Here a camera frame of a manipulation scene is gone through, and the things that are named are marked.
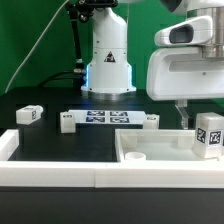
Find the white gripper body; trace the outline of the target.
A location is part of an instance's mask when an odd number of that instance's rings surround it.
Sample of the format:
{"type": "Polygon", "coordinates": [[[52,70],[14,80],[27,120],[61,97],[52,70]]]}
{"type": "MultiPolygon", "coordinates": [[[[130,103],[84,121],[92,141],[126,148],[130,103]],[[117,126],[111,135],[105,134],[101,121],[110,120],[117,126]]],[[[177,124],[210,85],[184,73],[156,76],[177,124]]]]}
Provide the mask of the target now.
{"type": "Polygon", "coordinates": [[[156,50],[146,91],[155,101],[224,98],[224,60],[203,58],[199,47],[156,50]]]}

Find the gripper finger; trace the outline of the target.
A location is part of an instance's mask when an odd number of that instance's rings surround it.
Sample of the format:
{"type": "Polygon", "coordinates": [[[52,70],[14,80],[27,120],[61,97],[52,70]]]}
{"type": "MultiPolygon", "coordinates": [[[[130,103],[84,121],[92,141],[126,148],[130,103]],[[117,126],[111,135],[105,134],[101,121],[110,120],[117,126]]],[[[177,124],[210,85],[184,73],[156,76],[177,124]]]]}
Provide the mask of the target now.
{"type": "Polygon", "coordinates": [[[178,111],[178,113],[181,116],[181,126],[184,130],[188,129],[188,121],[189,121],[189,115],[186,111],[187,108],[187,101],[185,99],[177,100],[175,102],[175,107],[178,111]]]}

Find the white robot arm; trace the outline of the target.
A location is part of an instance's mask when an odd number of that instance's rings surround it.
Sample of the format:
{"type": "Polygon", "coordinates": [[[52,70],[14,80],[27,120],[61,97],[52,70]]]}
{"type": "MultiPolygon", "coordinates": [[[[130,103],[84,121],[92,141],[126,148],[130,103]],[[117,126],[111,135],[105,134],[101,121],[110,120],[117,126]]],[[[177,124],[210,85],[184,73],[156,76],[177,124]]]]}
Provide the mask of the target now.
{"type": "MultiPolygon", "coordinates": [[[[134,92],[127,62],[127,23],[112,10],[114,2],[87,0],[93,18],[93,57],[82,91],[116,100],[134,92]]],[[[224,0],[160,0],[185,20],[155,34],[159,47],[150,57],[146,90],[153,100],[174,100],[188,127],[190,99],[224,97],[224,0]]]]}

